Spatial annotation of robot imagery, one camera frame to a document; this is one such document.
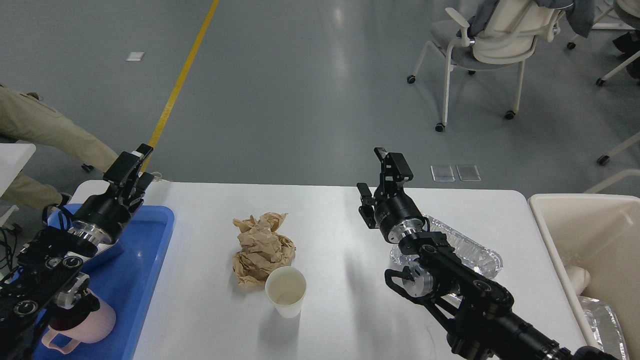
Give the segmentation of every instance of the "pink mug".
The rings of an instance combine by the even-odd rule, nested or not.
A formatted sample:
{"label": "pink mug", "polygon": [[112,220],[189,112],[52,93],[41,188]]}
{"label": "pink mug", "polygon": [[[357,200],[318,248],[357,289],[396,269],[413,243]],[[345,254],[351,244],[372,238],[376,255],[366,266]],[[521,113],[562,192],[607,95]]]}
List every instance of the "pink mug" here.
{"label": "pink mug", "polygon": [[[80,343],[91,344],[106,338],[116,323],[116,313],[98,295],[93,294],[93,296],[100,302],[99,310],[92,311],[84,321],[69,330],[59,331],[48,326],[47,332],[42,336],[42,344],[67,355]],[[71,338],[71,341],[64,347],[57,346],[52,341],[58,334]]]}

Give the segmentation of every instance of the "trash bin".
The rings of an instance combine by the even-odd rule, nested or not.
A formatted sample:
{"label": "trash bin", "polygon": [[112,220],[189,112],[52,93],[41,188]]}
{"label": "trash bin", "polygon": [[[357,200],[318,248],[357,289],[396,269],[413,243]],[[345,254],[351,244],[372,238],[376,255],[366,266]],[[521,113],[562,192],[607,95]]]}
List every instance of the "trash bin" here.
{"label": "trash bin", "polygon": [[587,344],[597,346],[564,266],[591,274],[582,294],[611,305],[626,334],[629,358],[640,359],[640,199],[539,194],[529,205]]}

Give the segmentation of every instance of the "paper cup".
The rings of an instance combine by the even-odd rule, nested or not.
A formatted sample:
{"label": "paper cup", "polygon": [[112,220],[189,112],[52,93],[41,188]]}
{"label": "paper cup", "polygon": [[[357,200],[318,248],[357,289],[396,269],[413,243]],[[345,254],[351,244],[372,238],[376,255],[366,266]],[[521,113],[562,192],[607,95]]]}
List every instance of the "paper cup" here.
{"label": "paper cup", "polygon": [[291,266],[273,270],[264,285],[267,297],[285,318],[294,318],[300,314],[306,290],[305,277]]}

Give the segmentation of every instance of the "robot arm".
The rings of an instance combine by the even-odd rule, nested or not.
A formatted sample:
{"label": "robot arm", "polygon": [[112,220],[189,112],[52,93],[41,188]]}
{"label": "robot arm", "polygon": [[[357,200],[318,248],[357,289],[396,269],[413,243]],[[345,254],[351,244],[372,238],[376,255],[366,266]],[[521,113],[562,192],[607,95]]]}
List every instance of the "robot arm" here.
{"label": "robot arm", "polygon": [[[374,151],[381,162],[380,185],[371,195],[365,183],[358,183],[359,212],[369,229],[380,229],[403,254],[418,255],[416,268],[388,269],[385,282],[434,316],[447,331],[452,353],[467,360],[486,360],[494,354],[502,360],[615,360],[593,347],[581,347],[572,355],[514,314],[514,298],[505,287],[462,265],[445,234],[428,231],[428,220],[403,190],[413,179],[404,156],[381,147]],[[424,284],[422,291],[409,294],[407,284],[415,283]],[[450,293],[462,298],[458,307],[443,299]]]}
{"label": "robot arm", "polygon": [[143,204],[154,176],[138,174],[152,151],[141,144],[134,152],[121,153],[104,174],[109,188],[103,194],[89,197],[74,215],[61,208],[67,228],[45,223],[36,238],[25,244],[17,256],[17,275],[14,271],[0,283],[0,359],[31,359],[50,321],[81,322],[100,308],[88,291],[89,276],[80,270],[99,253],[98,245],[106,244],[100,250],[104,251],[118,241]]}

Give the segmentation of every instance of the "brown paper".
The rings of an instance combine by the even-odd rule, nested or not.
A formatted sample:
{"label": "brown paper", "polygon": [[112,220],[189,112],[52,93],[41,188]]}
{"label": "brown paper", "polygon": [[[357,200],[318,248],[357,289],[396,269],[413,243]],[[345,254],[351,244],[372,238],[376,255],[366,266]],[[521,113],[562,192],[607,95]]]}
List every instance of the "brown paper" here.
{"label": "brown paper", "polygon": [[247,220],[234,219],[234,225],[240,229],[238,240],[242,247],[233,256],[240,286],[263,285],[273,270],[291,260],[296,251],[293,241],[275,232],[286,217],[287,213],[266,213],[258,221],[253,215]]}

